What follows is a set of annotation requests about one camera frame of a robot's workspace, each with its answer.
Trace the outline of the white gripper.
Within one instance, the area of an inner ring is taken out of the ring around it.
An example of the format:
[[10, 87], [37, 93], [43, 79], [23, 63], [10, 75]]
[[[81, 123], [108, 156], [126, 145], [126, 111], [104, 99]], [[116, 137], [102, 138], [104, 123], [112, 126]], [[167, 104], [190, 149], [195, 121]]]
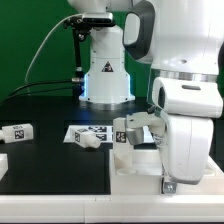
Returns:
[[211, 142], [213, 121], [210, 118], [167, 114], [160, 112], [165, 122], [165, 131], [154, 134], [154, 141], [159, 150], [165, 174], [161, 192], [173, 195], [177, 183], [198, 184], [205, 172]]

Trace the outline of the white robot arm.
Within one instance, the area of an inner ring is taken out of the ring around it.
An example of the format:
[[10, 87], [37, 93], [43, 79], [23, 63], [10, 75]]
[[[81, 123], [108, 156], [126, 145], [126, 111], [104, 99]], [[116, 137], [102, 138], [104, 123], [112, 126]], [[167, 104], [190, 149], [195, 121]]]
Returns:
[[124, 9], [123, 45], [154, 79], [150, 110], [113, 122], [112, 193], [224, 195], [224, 172], [209, 155], [224, 111], [224, 0], [134, 0]]

